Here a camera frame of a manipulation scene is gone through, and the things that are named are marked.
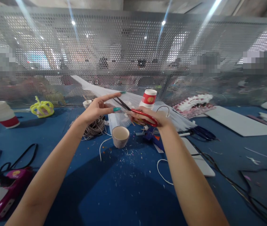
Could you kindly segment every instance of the metal mesh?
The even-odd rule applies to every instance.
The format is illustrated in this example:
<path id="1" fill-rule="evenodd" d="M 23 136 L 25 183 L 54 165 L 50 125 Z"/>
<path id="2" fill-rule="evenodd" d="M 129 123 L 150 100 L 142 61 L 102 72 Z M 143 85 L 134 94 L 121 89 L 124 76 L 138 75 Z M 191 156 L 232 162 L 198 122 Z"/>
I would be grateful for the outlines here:
<path id="1" fill-rule="evenodd" d="M 267 18 L 0 7 L 0 100 L 81 106 L 92 84 L 175 105 L 199 93 L 221 105 L 267 100 L 267 74 L 243 73 L 244 51 L 267 51 Z"/>

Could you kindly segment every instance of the hand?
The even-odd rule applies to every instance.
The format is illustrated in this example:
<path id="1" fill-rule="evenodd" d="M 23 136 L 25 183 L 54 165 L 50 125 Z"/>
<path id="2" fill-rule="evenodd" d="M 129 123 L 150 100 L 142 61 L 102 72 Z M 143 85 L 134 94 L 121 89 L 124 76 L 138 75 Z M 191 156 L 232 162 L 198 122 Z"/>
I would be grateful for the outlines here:
<path id="1" fill-rule="evenodd" d="M 138 108 L 136 108 L 136 110 L 142 111 L 152 117 L 154 117 L 157 121 L 158 121 L 158 128 L 164 127 L 166 125 L 171 124 L 170 120 L 168 118 L 166 118 L 166 112 L 164 111 L 158 111 L 158 112 L 154 112 L 146 107 L 140 106 Z M 137 122 L 138 124 L 144 124 L 144 122 L 140 121 L 139 119 L 145 119 L 151 123 L 154 123 L 150 118 L 144 116 L 144 115 L 140 115 L 138 113 L 135 113 L 133 111 L 126 111 L 126 113 L 128 115 L 131 115 L 134 118 L 134 121 Z"/>
<path id="2" fill-rule="evenodd" d="M 114 113 L 115 111 L 120 110 L 121 108 L 112 108 L 104 103 L 109 99 L 120 96 L 121 93 L 119 92 L 95 98 L 93 102 L 89 105 L 89 107 L 76 119 L 76 122 L 87 126 L 93 121 L 95 121 L 97 118 L 99 118 L 101 115 Z"/>

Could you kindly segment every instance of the ceiling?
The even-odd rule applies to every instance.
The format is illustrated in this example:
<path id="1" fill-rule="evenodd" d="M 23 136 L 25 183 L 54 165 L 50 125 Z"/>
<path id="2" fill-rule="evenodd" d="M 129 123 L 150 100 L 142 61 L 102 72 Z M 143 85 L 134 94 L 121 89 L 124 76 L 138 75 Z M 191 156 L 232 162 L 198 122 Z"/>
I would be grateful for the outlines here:
<path id="1" fill-rule="evenodd" d="M 221 1 L 215 15 L 267 17 L 267 0 L 22 0 L 27 6 L 110 9 L 165 13 L 208 13 Z M 0 0 L 0 5 L 17 6 L 16 0 Z"/>

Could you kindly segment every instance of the forearm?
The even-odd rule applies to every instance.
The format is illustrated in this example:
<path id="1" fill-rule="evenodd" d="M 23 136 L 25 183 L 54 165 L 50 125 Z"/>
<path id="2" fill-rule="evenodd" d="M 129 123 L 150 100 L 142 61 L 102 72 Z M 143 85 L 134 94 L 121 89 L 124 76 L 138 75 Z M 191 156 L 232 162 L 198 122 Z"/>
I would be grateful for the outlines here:
<path id="1" fill-rule="evenodd" d="M 43 224 L 85 129 L 85 125 L 73 123 L 34 176 L 7 225 L 24 225 L 23 220 L 28 219 L 34 219 L 35 225 Z"/>
<path id="2" fill-rule="evenodd" d="M 159 129 L 177 197 L 189 226 L 228 225 L 196 162 L 173 125 Z"/>

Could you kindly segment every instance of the white foam board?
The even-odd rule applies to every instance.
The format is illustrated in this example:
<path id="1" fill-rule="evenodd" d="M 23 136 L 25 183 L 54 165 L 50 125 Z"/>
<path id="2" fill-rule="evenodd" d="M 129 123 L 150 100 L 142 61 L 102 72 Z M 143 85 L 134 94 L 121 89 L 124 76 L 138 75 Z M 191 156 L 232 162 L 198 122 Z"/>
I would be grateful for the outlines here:
<path id="1" fill-rule="evenodd" d="M 205 113 L 243 137 L 267 135 L 267 125 L 229 109 L 216 106 Z"/>
<path id="2" fill-rule="evenodd" d="M 181 139 L 185 143 L 186 148 L 188 149 L 188 151 L 190 152 L 190 154 L 198 154 L 198 152 L 195 149 L 195 147 L 193 147 L 193 145 L 190 143 L 190 141 L 187 138 L 181 137 Z M 194 158 L 196 164 L 198 165 L 198 167 L 200 168 L 200 171 L 202 171 L 202 173 L 203 173 L 204 176 L 207 176 L 207 177 L 213 177 L 213 176 L 215 176 L 215 172 L 206 163 L 206 161 L 203 159 L 203 157 L 201 155 L 192 156 L 192 157 Z"/>

